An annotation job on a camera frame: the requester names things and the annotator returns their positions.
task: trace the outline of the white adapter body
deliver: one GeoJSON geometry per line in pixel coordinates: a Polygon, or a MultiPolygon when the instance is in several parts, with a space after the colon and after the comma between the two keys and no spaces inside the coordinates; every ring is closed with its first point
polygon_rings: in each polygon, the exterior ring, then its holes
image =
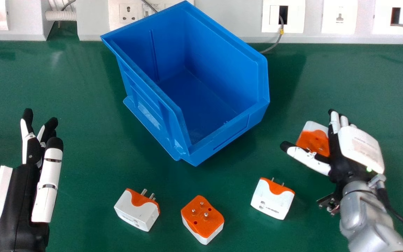
{"type": "Polygon", "coordinates": [[[294,196],[293,190],[261,177],[254,190],[251,206],[273,218],[283,220],[290,209],[294,196]]]}
{"type": "Polygon", "coordinates": [[[160,206],[155,202],[154,194],[147,198],[144,196],[146,189],[141,194],[131,189],[126,189],[114,208],[122,220],[126,223],[148,232],[160,215],[160,206]]]}

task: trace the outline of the black power cord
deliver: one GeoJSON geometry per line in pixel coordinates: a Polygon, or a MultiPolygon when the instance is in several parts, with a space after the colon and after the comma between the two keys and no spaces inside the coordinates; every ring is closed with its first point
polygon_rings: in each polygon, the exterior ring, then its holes
{"type": "Polygon", "coordinates": [[[398,218],[403,223],[402,215],[398,214],[398,212],[396,212],[391,206],[390,200],[388,199],[387,190],[385,188],[378,188],[377,196],[378,196],[379,200],[382,201],[385,208],[387,210],[389,210],[396,218],[398,218]]]}

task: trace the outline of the robotic hand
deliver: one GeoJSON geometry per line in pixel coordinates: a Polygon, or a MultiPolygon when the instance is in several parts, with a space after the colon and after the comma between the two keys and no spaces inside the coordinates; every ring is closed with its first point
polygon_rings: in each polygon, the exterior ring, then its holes
{"type": "Polygon", "coordinates": [[[308,121],[296,145],[285,141],[281,149],[336,184],[317,203],[331,215],[340,212],[340,232],[351,252],[403,252],[403,238],[387,213],[392,209],[379,143],[346,116],[335,110],[329,115],[328,128],[308,121]]]}
{"type": "Polygon", "coordinates": [[[0,252],[44,252],[63,156],[57,118],[34,135],[30,108],[20,121],[22,164],[0,167],[0,252]]]}

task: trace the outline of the silver metal forearm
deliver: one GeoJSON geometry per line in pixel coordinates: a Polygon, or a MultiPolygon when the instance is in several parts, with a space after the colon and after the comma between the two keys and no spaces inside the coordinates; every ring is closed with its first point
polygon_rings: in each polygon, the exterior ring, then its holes
{"type": "Polygon", "coordinates": [[[403,238],[366,182],[350,182],[340,202],[340,231],[350,252],[403,252],[403,238]]]}

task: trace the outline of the power adapter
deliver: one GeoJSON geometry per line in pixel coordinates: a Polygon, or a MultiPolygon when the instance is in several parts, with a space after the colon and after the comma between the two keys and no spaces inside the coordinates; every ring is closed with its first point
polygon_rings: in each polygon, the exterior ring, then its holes
{"type": "Polygon", "coordinates": [[[197,240],[207,245],[224,228],[224,217],[203,196],[196,196],[181,209],[184,226],[197,240]]]}
{"type": "Polygon", "coordinates": [[[146,192],[147,189],[144,189],[139,194],[127,188],[114,208],[119,218],[126,223],[148,232],[160,215],[160,206],[155,201],[155,194],[147,198],[144,196],[146,192]]]}
{"type": "Polygon", "coordinates": [[[273,218],[283,220],[294,196],[293,190],[273,182],[273,179],[261,177],[254,190],[251,206],[273,218]]]}

